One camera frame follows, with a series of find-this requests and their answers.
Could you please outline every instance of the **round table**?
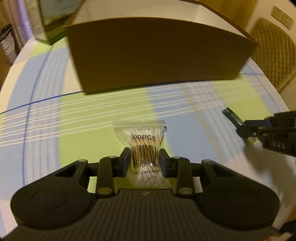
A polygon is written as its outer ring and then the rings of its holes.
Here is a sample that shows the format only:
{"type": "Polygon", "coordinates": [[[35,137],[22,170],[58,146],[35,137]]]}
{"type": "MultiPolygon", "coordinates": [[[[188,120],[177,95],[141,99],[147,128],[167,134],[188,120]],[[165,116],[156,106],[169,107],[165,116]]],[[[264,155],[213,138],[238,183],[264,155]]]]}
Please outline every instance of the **round table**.
{"type": "MultiPolygon", "coordinates": [[[[0,103],[0,236],[16,226],[9,203],[19,188],[78,159],[118,156],[124,146],[112,121],[122,118],[165,120],[164,148],[171,156],[211,159],[272,188],[281,200],[275,228],[295,205],[295,159],[244,142],[222,114],[230,107],[243,120],[263,119],[288,110],[251,59],[235,80],[85,95],[66,40],[47,46],[30,39],[10,69],[0,103]]],[[[130,183],[116,179],[115,185],[130,183]]]]}

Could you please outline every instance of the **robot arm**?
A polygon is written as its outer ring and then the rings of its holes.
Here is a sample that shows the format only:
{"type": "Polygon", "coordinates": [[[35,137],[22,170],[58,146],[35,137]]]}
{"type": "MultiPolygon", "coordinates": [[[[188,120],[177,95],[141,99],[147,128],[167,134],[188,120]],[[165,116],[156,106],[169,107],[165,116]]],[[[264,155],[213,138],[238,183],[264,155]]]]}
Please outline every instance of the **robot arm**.
{"type": "Polygon", "coordinates": [[[243,138],[257,137],[264,149],[296,157],[296,111],[276,113],[264,120],[242,121],[230,108],[223,114],[243,138]]]}

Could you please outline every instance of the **barcode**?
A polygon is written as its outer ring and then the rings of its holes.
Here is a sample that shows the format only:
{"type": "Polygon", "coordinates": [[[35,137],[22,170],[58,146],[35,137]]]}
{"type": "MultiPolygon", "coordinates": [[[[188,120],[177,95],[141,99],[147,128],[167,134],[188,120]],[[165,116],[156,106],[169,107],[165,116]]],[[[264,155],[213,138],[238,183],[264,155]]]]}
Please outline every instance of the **barcode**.
{"type": "Polygon", "coordinates": [[[136,145],[131,148],[133,168],[155,166],[156,146],[136,145]]]}

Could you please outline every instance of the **black plastic part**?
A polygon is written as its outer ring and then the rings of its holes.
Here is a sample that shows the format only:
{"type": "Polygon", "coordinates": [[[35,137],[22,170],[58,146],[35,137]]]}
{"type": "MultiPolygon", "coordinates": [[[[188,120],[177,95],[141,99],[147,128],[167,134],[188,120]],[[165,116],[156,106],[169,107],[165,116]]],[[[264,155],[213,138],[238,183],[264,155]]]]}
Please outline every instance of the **black plastic part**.
{"type": "Polygon", "coordinates": [[[275,113],[274,116],[294,116],[296,117],[296,111],[286,111],[286,112],[279,112],[279,113],[275,113]]]}
{"type": "Polygon", "coordinates": [[[279,211],[279,199],[268,187],[211,160],[203,160],[199,204],[212,221],[231,229],[266,227],[279,211]]]}
{"type": "Polygon", "coordinates": [[[244,122],[246,126],[263,126],[265,128],[271,128],[271,124],[267,119],[265,120],[246,120],[244,122]]]}
{"type": "Polygon", "coordinates": [[[19,227],[5,241],[261,241],[278,234],[268,227],[279,209],[268,187],[211,160],[190,163],[161,149],[159,161],[166,178],[177,178],[176,195],[171,190],[115,195],[113,178],[126,175],[127,149],[99,163],[76,161],[23,187],[11,200],[19,227]],[[90,176],[97,176],[96,194],[86,190],[90,176]],[[193,176],[200,177],[201,194],[194,193],[193,176]]]}
{"type": "Polygon", "coordinates": [[[271,226],[234,231],[206,218],[193,199],[171,190],[121,189],[98,199],[81,220],[55,230],[17,227],[4,241],[263,241],[279,235],[271,226]]]}
{"type": "Polygon", "coordinates": [[[227,107],[222,113],[234,124],[236,128],[239,128],[244,122],[229,108],[227,107]]]}
{"type": "Polygon", "coordinates": [[[292,220],[292,221],[289,221],[287,223],[285,223],[281,229],[280,229],[280,232],[281,233],[295,233],[296,234],[296,220],[292,220]]]}
{"type": "Polygon", "coordinates": [[[276,115],[266,118],[272,127],[289,128],[295,126],[295,116],[293,115],[276,115]]]}
{"type": "Polygon", "coordinates": [[[181,157],[178,159],[176,196],[193,197],[194,195],[195,188],[190,161],[186,158],[181,157]]]}
{"type": "MultiPolygon", "coordinates": [[[[119,157],[111,158],[113,177],[125,177],[128,171],[128,166],[131,161],[131,152],[128,147],[124,148],[119,157]]],[[[98,174],[99,162],[89,163],[87,168],[87,175],[89,177],[96,177],[98,174]]]]}
{"type": "Polygon", "coordinates": [[[111,158],[104,157],[99,162],[96,179],[97,197],[110,197],[115,195],[111,158]]]}
{"type": "Polygon", "coordinates": [[[249,137],[253,137],[254,134],[256,133],[258,130],[258,126],[247,126],[247,125],[243,125],[240,126],[236,129],[237,134],[243,138],[243,139],[247,139],[249,137]]]}
{"type": "Polygon", "coordinates": [[[296,157],[296,132],[265,133],[258,137],[262,148],[296,157]]]}
{"type": "MultiPolygon", "coordinates": [[[[177,178],[179,159],[170,157],[165,149],[159,150],[159,163],[162,174],[165,178],[177,178]]],[[[199,177],[201,175],[202,166],[200,163],[190,163],[192,176],[199,177]]]]}
{"type": "Polygon", "coordinates": [[[76,161],[17,191],[10,203],[17,224],[53,229],[78,220],[91,206],[87,160],[76,161]]]}

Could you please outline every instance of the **cardboard box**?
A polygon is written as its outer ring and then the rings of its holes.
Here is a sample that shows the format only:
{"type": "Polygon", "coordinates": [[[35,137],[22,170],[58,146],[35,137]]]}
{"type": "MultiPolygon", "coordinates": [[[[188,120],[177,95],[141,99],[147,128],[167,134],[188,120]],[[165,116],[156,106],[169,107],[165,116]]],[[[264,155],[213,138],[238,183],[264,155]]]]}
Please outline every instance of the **cardboard box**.
{"type": "Polygon", "coordinates": [[[195,0],[88,0],[65,26],[83,91],[235,78],[257,43],[195,0]]]}

